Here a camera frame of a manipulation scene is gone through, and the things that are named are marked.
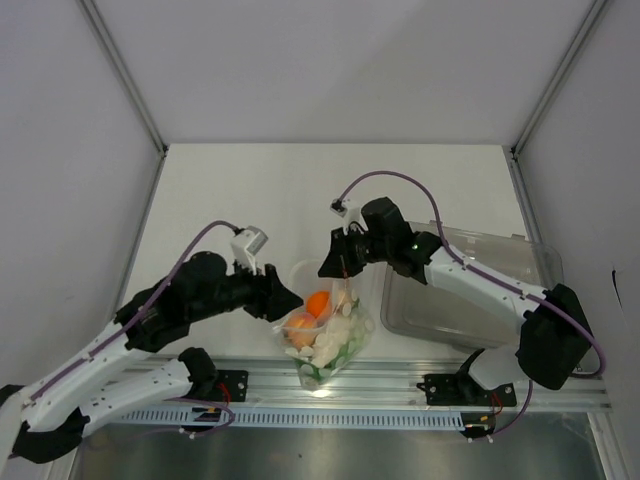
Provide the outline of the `peach fruit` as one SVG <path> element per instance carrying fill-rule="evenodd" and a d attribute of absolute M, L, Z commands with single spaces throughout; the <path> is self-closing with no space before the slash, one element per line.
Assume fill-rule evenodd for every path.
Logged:
<path fill-rule="evenodd" d="M 297 350 L 311 347 L 317 336 L 318 320 L 307 312 L 294 313 L 286 320 L 283 330 L 289 343 Z"/>

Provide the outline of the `orange fruit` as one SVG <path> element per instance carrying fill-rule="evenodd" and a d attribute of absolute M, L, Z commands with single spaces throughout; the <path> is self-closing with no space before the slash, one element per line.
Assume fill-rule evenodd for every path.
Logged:
<path fill-rule="evenodd" d="M 331 293 L 321 290 L 310 295 L 306 301 L 306 312 L 318 320 L 327 318 L 332 313 Z"/>

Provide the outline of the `clear zip top bag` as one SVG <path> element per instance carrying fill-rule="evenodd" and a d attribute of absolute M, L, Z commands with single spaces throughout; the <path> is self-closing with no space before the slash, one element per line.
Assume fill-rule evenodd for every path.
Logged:
<path fill-rule="evenodd" d="M 303 305 L 275 323 L 273 335 L 294 362 L 301 386 L 323 387 L 370 343 L 376 324 L 360 297 L 361 279 L 318 276 L 321 262 L 294 266 L 288 288 Z"/>

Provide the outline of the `green lettuce leaf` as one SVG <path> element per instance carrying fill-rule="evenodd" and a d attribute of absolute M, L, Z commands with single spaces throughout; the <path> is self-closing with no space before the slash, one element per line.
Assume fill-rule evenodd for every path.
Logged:
<path fill-rule="evenodd" d="M 293 356 L 293 361 L 303 386 L 315 388 L 327 383 L 331 377 L 337 374 L 370 343 L 375 331 L 375 323 L 369 312 L 358 308 L 351 312 L 351 315 L 347 318 L 350 320 L 349 340 L 329 365 L 324 368 L 317 368 L 311 363 L 313 345 L 297 350 L 297 353 Z M 320 328 L 317 335 L 324 331 L 325 324 Z"/>

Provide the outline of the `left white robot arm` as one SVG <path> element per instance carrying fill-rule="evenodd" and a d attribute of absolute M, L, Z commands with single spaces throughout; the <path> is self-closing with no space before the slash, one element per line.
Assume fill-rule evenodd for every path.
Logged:
<path fill-rule="evenodd" d="M 302 306 L 275 266 L 227 270 L 223 257 L 198 252 L 154 287 L 136 294 L 72 359 L 27 386 L 1 389 L 1 459 L 56 460 L 112 420 L 165 400 L 208 401 L 219 372 L 202 348 L 123 382 L 115 376 L 186 337 L 192 324 L 244 310 L 275 322 Z"/>

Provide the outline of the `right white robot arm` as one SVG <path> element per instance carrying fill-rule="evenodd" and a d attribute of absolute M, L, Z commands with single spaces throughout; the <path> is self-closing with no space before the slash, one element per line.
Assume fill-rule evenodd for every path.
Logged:
<path fill-rule="evenodd" d="M 557 391 L 574 376 L 593 346 L 593 334 L 576 293 L 516 280 L 464 255 L 442 234 L 415 231 L 398 206 L 382 197 L 357 207 L 331 204 L 341 217 L 332 230 L 321 278 L 353 278 L 384 263 L 401 277 L 454 294 L 514 328 L 515 347 L 476 351 L 456 380 L 458 395 L 479 403 L 506 383 L 530 380 Z"/>

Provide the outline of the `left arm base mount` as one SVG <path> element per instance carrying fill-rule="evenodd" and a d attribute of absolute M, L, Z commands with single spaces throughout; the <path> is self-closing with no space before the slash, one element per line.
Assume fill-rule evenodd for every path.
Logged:
<path fill-rule="evenodd" d="M 205 400 L 218 403 L 243 403 L 249 386 L 247 370 L 223 369 L 218 371 L 215 382 L 205 382 L 195 391 L 182 395 L 185 399 Z"/>

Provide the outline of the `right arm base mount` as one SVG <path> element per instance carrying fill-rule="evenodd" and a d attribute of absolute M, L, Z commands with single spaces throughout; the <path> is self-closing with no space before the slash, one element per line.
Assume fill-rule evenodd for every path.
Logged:
<path fill-rule="evenodd" d="M 467 374 L 425 374 L 416 384 L 430 406 L 515 407 L 517 398 L 512 384 L 493 390 L 482 388 Z"/>

